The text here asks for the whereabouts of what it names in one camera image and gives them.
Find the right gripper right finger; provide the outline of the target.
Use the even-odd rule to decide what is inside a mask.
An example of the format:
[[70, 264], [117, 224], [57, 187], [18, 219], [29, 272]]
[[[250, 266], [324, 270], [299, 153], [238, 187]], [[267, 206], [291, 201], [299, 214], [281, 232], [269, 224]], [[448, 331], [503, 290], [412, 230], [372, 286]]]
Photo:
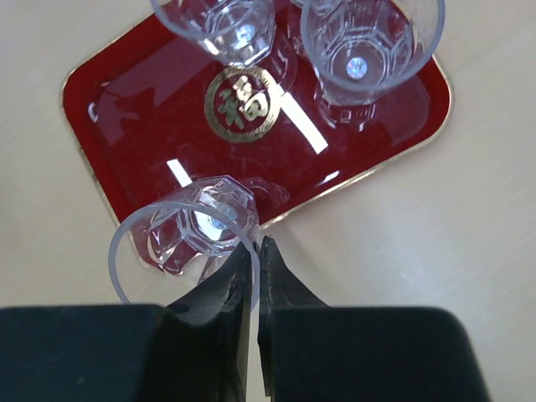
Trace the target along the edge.
[[331, 307], [260, 247], [258, 344], [272, 401], [488, 401], [461, 322], [437, 307]]

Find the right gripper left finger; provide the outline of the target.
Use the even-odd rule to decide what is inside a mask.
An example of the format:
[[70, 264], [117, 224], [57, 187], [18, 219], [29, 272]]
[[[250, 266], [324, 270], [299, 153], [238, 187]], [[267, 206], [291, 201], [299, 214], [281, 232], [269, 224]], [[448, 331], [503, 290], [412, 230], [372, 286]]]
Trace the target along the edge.
[[168, 306], [1, 311], [4, 401], [241, 401], [252, 259], [225, 263]]

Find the clear glass corner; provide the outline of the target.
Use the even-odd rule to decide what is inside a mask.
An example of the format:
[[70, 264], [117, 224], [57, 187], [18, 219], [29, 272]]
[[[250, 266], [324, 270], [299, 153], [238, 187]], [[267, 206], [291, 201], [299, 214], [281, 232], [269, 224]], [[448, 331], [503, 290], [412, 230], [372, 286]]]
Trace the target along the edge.
[[169, 305], [214, 276], [243, 245], [257, 302], [259, 239], [253, 191], [228, 175], [199, 179], [119, 224], [107, 257], [111, 283], [124, 304]]

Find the clear glass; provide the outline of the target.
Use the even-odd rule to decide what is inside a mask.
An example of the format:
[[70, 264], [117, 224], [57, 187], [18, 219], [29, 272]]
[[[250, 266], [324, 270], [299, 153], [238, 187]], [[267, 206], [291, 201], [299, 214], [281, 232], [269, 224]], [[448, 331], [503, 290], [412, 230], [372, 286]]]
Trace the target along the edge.
[[441, 40], [442, 0], [305, 1], [300, 34], [322, 97], [374, 103], [422, 70]]
[[169, 31], [198, 45], [221, 64], [250, 67], [272, 50], [276, 36], [273, 1], [151, 1]]

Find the red lacquer tray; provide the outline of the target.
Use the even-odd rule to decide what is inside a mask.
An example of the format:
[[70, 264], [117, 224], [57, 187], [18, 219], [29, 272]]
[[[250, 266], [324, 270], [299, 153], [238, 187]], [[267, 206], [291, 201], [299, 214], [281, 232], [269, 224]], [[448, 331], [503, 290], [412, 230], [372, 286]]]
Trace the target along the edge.
[[240, 73], [154, 15], [71, 72], [64, 114], [116, 222], [188, 180], [229, 175], [268, 227], [440, 135], [453, 90], [438, 60], [373, 105], [339, 110], [292, 48], [298, 21], [297, 6], [277, 2], [273, 52], [243, 73], [269, 108], [255, 121], [234, 103]]

